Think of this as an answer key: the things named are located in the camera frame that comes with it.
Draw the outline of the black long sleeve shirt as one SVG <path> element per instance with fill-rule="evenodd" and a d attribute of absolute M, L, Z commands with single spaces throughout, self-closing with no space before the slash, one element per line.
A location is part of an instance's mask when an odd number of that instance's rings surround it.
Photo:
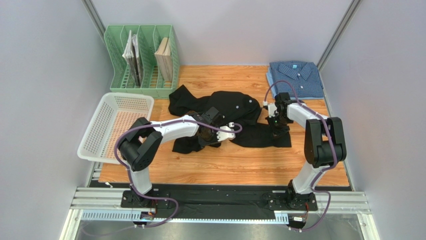
<path fill-rule="evenodd" d="M 220 126 L 230 122 L 242 126 L 242 131 L 235 135 L 232 143 L 244 148 L 292 147 L 288 132 L 274 137 L 268 124 L 258 122 L 262 112 L 261 106 L 248 94 L 238 91 L 215 91 L 209 96 L 197 98 L 186 86 L 181 85 L 169 95 L 168 110 L 173 116 L 182 117 L 193 112 L 201 115 L 212 107 L 223 115 Z"/>

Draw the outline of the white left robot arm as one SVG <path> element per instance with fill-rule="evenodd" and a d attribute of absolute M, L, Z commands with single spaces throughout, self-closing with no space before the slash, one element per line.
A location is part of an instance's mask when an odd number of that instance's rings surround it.
<path fill-rule="evenodd" d="M 202 146 L 216 145 L 232 140 L 241 132 L 241 125 L 228 122 L 220 124 L 224 116 L 212 107 L 199 114 L 190 112 L 179 118 L 165 121 L 149 121 L 138 118 L 114 143 L 115 159 L 125 167 L 130 181 L 130 189 L 140 198 L 158 200 L 149 196 L 153 184 L 149 166 L 152 164 L 159 147 L 180 138 L 195 137 Z"/>

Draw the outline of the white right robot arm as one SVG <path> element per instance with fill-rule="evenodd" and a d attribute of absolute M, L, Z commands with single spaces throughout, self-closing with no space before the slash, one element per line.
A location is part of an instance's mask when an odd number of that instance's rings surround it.
<path fill-rule="evenodd" d="M 285 202 L 296 209 L 312 202 L 314 190 L 326 173 L 344 161 L 347 156 L 343 122 L 339 117 L 322 115 L 288 93 L 275 96 L 274 103 L 263 102 L 267 110 L 266 120 L 274 138 L 289 134 L 290 123 L 304 128 L 305 163 L 299 174 L 287 186 Z"/>

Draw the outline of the folded light blue shirt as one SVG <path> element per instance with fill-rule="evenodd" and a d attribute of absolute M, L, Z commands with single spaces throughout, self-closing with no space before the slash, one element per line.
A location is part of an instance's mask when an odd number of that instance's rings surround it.
<path fill-rule="evenodd" d="M 270 72 L 266 73 L 266 80 L 269 86 L 271 86 L 274 83 L 272 74 Z M 270 89 L 270 92 L 273 99 L 278 94 L 274 86 Z M 300 96 L 298 98 L 300 100 L 323 100 L 324 99 L 324 97 L 300 97 Z"/>

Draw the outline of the folded blue checkered shirt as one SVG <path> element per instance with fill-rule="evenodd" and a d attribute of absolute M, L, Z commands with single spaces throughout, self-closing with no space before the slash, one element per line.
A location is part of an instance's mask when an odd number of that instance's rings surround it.
<path fill-rule="evenodd" d="M 300 100 L 324 98 L 324 87 L 320 72 L 313 62 L 298 60 L 274 61 L 269 63 L 266 73 L 269 85 L 272 85 L 273 96 L 278 93 L 289 93 L 295 98 L 295 90 Z"/>

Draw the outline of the white plastic basket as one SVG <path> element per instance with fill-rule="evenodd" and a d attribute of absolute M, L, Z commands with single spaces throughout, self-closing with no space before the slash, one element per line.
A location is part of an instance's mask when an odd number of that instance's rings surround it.
<path fill-rule="evenodd" d="M 100 100 L 77 150 L 83 160 L 118 164 L 114 145 L 138 118 L 150 119 L 153 97 L 143 94 L 110 92 Z"/>

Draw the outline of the tan books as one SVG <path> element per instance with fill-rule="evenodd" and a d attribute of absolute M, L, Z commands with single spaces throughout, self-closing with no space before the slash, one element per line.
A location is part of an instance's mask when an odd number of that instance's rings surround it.
<path fill-rule="evenodd" d="M 173 60 L 172 60 L 172 49 L 171 41 L 168 37 L 164 37 L 159 47 L 157 48 L 154 56 L 157 60 L 157 65 L 161 72 L 163 79 L 167 82 L 171 82 L 174 76 Z"/>

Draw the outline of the grey magazines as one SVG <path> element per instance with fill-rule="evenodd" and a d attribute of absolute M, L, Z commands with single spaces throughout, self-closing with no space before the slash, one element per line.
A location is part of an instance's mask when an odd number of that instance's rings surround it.
<path fill-rule="evenodd" d="M 138 35 L 134 34 L 132 30 L 129 31 L 122 57 L 128 65 L 129 73 L 134 80 L 135 87 L 140 88 L 143 83 L 144 71 L 139 50 Z"/>

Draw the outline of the green file organizer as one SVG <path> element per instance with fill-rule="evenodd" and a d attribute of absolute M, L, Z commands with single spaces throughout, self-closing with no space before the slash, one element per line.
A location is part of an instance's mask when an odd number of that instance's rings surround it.
<path fill-rule="evenodd" d="M 130 33 L 138 36 L 141 66 L 143 68 L 143 79 L 140 87 L 136 86 L 130 74 L 129 66 L 122 57 Z M 110 85 L 111 92 L 142 94 L 154 99 L 168 99 L 169 95 L 178 88 L 181 64 L 173 25 L 109 25 L 103 38 L 114 70 Z M 162 76 L 155 57 L 155 52 L 163 38 L 169 38 L 171 41 L 172 80 L 166 80 Z"/>

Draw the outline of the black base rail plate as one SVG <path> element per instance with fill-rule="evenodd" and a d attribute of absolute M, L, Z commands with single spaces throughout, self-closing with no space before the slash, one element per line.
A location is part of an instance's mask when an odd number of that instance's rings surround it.
<path fill-rule="evenodd" d="M 174 219 L 271 220 L 274 211 L 318 210 L 319 195 L 296 196 L 287 186 L 154 184 L 138 196 L 130 186 L 117 183 L 116 206 L 126 210 L 157 210 L 157 218 L 174 214 Z"/>

